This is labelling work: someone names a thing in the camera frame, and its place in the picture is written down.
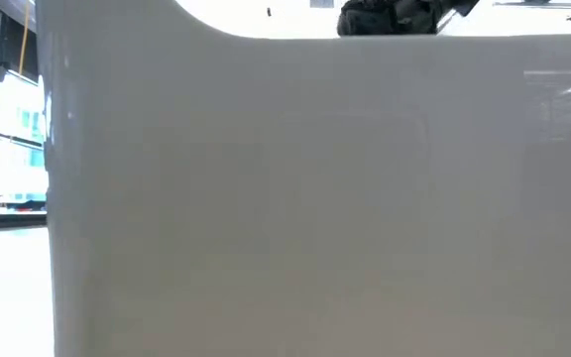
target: black object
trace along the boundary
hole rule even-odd
[[[350,0],[341,8],[339,36],[425,35],[451,9],[466,16],[479,0]]]

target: white surface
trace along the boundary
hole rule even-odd
[[[571,36],[40,6],[57,357],[571,356]]]

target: floor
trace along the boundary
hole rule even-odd
[[[52,357],[46,228],[0,231],[0,357]]]

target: white curved object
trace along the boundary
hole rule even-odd
[[[57,357],[571,356],[571,36],[38,15]]]

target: glass wall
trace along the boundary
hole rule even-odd
[[[0,202],[46,199],[45,138],[41,91],[9,73],[0,83]]]

